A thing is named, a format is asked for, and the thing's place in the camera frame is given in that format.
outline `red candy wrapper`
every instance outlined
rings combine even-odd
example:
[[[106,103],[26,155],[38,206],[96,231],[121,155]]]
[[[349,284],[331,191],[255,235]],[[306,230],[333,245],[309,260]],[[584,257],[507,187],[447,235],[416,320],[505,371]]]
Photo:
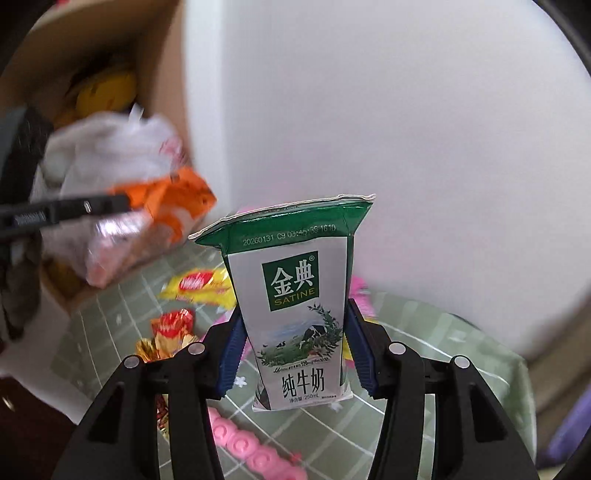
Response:
[[[189,343],[186,336],[193,338],[193,320],[195,316],[187,309],[164,313],[152,320],[152,332],[160,358],[170,358]]]
[[[142,338],[135,344],[135,352],[145,362],[171,358],[187,345],[199,341],[193,334],[194,315],[187,309],[164,313],[151,320],[154,338]],[[168,395],[156,396],[158,429],[168,439]]]

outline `pink plastic block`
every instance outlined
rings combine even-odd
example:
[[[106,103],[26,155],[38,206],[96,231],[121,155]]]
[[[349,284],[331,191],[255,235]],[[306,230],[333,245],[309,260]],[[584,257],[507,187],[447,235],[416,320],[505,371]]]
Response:
[[[209,413],[209,423],[212,425],[220,417],[220,413],[213,407],[207,407],[207,413]]]
[[[226,443],[226,449],[239,460],[246,460],[260,447],[258,438],[245,430],[236,432]]]
[[[217,418],[212,424],[213,440],[218,447],[225,447],[228,440],[238,431],[231,420]]]
[[[247,460],[246,466],[253,472],[265,475],[274,472],[279,462],[279,454],[274,448],[261,445]]]
[[[291,463],[283,458],[279,458],[272,469],[269,469],[262,476],[265,480],[275,480],[275,478],[282,472],[286,471],[291,467]]]
[[[291,465],[277,473],[272,480],[308,480],[308,474],[302,467]]]

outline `white wall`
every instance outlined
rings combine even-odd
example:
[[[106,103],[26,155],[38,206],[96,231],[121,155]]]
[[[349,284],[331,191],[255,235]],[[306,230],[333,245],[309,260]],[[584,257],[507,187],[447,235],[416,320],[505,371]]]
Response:
[[[531,0],[204,0],[186,30],[224,208],[376,193],[356,272],[520,353],[587,293],[591,80]]]

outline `cow illustration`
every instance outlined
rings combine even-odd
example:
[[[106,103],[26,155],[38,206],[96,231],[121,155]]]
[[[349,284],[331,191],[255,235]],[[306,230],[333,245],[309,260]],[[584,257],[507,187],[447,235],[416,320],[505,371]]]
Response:
[[[302,340],[299,345],[300,350],[301,350],[302,346],[304,345],[304,343],[306,343],[311,338],[314,339],[314,338],[317,338],[317,337],[325,335],[325,334],[326,334],[326,327],[324,327],[323,325],[312,325],[310,328],[308,328],[304,332],[304,336],[302,337]]]

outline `plastic bag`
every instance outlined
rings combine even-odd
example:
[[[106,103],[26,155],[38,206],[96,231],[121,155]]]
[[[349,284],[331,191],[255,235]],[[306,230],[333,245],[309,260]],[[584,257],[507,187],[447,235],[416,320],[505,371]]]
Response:
[[[188,167],[147,183],[120,185],[135,211],[96,222],[86,257],[86,281],[105,287],[132,265],[183,241],[215,205],[205,181]]]
[[[164,117],[142,119],[137,106],[129,115],[100,112],[49,138],[31,200],[101,194],[117,184],[151,182],[177,172],[187,161],[181,139]],[[185,215],[182,209],[178,214]],[[185,215],[184,224],[190,223],[190,229],[196,220]],[[98,222],[84,218],[43,231],[49,256],[65,261],[80,278],[100,287],[137,261],[161,253],[177,234],[173,237],[170,228],[163,223],[155,226],[154,217],[144,210]]]

